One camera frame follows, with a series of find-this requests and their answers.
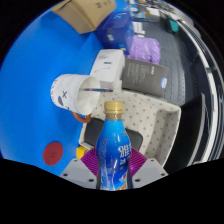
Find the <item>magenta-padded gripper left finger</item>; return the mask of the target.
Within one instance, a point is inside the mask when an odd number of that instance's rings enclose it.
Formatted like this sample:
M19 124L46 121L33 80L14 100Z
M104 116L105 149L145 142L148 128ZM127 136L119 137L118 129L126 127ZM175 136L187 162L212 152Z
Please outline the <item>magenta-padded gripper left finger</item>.
M89 150L81 159L72 159L60 177L84 188L98 189L100 170L96 149Z

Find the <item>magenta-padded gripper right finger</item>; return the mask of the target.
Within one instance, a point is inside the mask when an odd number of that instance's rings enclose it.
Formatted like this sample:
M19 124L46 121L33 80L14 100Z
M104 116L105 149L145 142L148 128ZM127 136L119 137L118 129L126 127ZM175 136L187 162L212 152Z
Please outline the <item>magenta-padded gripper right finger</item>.
M155 158L147 159L139 151L133 149L129 159L129 188L146 186L167 176L167 172Z

